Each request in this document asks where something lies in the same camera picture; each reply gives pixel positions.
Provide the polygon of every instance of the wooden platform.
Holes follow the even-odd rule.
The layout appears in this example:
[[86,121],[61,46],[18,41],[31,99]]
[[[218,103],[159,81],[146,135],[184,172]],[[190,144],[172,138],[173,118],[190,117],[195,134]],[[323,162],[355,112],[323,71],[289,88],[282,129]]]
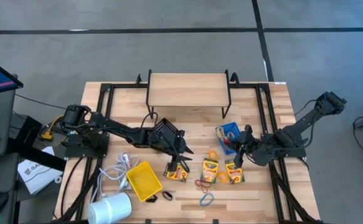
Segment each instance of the wooden platform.
[[[100,85],[101,83],[98,82],[86,84],[82,99],[83,105],[89,106],[92,110],[96,109]],[[293,116],[286,85],[271,83],[270,90],[278,127],[282,128],[285,125],[293,124],[295,117]],[[116,155],[123,151],[139,155],[140,161],[148,161],[151,164],[163,185],[163,190],[172,193],[175,198],[173,201],[168,201],[162,197],[161,193],[158,193],[158,200],[155,203],[141,203],[136,194],[129,190],[127,193],[132,200],[133,211],[129,218],[122,221],[123,223],[144,223],[147,218],[152,219],[153,223],[212,223],[213,219],[219,219],[220,223],[278,222],[268,167],[256,166],[248,159],[244,160],[242,167],[246,180],[244,183],[235,185],[216,183],[212,185],[209,192],[214,195],[214,202],[208,207],[199,206],[199,200],[204,194],[200,188],[195,186],[194,181],[200,177],[202,161],[207,157],[208,151],[215,150],[219,154],[221,171],[225,171],[224,160],[233,158],[233,156],[224,155],[215,133],[215,127],[235,121],[240,129],[243,129],[245,124],[251,124],[254,135],[259,137],[261,134],[262,127],[255,90],[232,88],[231,96],[233,104],[225,119],[219,116],[218,108],[156,108],[159,119],[167,118],[177,128],[186,131],[187,145],[195,152],[195,154],[186,154],[187,157],[193,159],[187,162],[191,173],[186,183],[170,180],[163,176],[163,170],[166,163],[170,161],[170,156],[158,153],[153,149],[137,149],[130,146],[122,138],[111,135],[108,157],[104,160],[103,167],[114,164]],[[266,120],[271,130],[264,93],[262,93],[262,96]],[[111,119],[131,127],[139,126],[142,118],[147,114],[145,100],[145,88],[116,89],[111,109]],[[152,125],[153,121],[147,119],[145,126]],[[71,159],[67,162],[59,193],[60,197],[55,208],[55,214],[58,217],[60,216],[64,183],[76,161],[77,159]],[[80,191],[84,168],[85,159],[78,165],[69,183],[65,197],[65,209],[70,206]],[[291,190],[295,197],[311,216],[319,219],[307,167],[297,159],[286,159],[286,168]],[[104,179],[103,190],[106,194],[115,192],[117,188],[117,181]],[[85,207],[90,201],[90,196],[87,198]],[[282,199],[285,218],[288,218],[283,194]]]
[[226,107],[227,78],[224,73],[152,73],[148,104]]

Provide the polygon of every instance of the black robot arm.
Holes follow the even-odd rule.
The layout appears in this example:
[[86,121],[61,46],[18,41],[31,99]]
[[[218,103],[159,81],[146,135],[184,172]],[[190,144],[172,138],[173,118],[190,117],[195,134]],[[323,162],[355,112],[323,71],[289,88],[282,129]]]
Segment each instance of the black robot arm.
[[[91,113],[91,116],[89,120],[86,120],[85,116],[88,113]],[[178,130],[165,118],[158,124],[155,121],[155,126],[152,128],[143,128],[142,125],[138,128],[131,128],[105,118],[101,113],[93,112],[87,106],[70,105],[64,114],[61,125],[64,129],[76,132],[69,136],[67,142],[63,143],[67,147],[67,151],[69,150],[69,157],[75,151],[84,152],[84,156],[106,156],[108,140],[105,139],[108,137],[105,136],[105,133],[102,133],[102,131],[106,131],[124,138],[134,147],[150,147],[172,156],[171,165],[169,166],[170,171],[175,171],[177,163],[180,162],[181,166],[189,172],[189,168],[184,161],[190,160],[190,158],[179,155],[184,152],[193,154],[183,138],[184,131]]]
[[312,138],[306,144],[308,139],[302,139],[301,133],[314,126],[323,116],[341,113],[347,101],[333,92],[325,92],[315,102],[314,108],[295,124],[278,129],[271,135],[263,135],[262,139],[254,138],[252,127],[246,125],[241,135],[228,143],[228,147],[237,152],[234,159],[237,167],[242,166],[244,154],[255,164],[265,166],[275,157],[282,157],[292,150],[308,146]]

